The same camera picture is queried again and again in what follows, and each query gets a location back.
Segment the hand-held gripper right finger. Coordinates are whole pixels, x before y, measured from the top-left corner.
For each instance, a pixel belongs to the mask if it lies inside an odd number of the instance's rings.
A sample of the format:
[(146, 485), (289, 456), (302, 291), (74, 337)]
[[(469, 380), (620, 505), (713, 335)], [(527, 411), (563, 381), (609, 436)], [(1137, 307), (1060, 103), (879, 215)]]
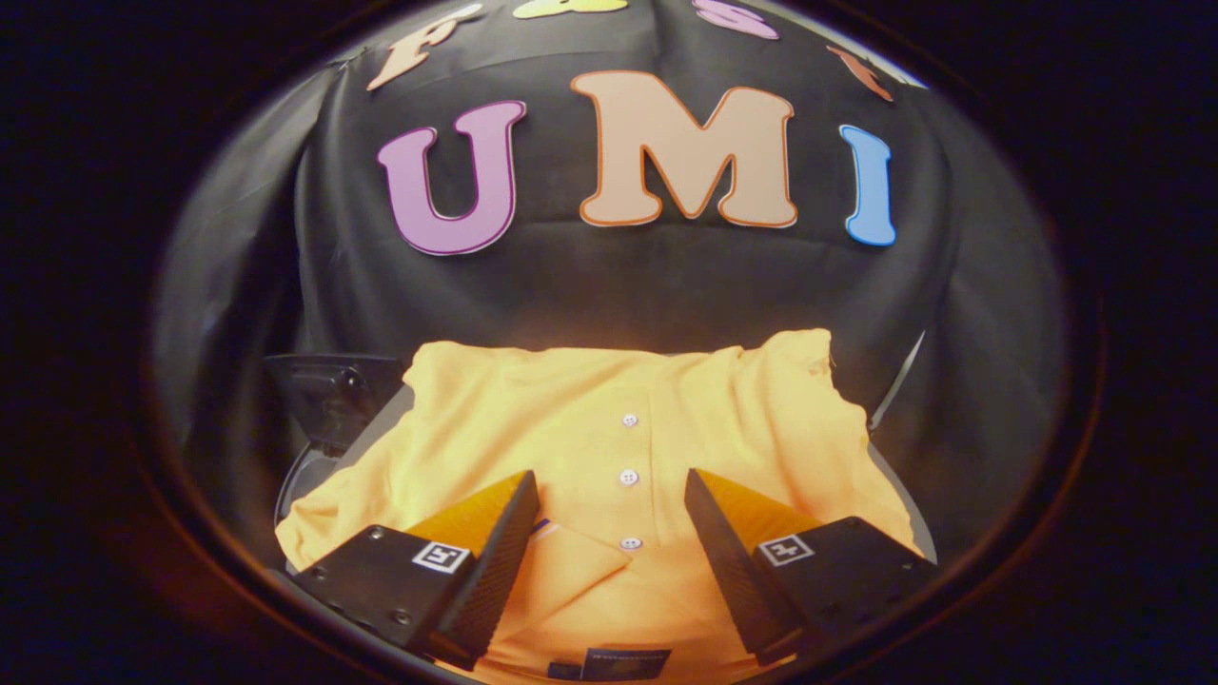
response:
[(691, 469), (685, 508), (748, 655), (829, 655), (892, 616), (938, 567), (861, 517), (822, 523)]

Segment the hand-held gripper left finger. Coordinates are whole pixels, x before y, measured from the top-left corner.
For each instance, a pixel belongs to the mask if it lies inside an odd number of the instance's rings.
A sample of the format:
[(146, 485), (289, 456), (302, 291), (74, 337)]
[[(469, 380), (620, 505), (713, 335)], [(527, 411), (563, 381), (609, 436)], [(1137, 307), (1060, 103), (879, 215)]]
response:
[(471, 672), (499, 628), (538, 514), (535, 474), (521, 470), (404, 531), (370, 524), (291, 581), (374, 637)]

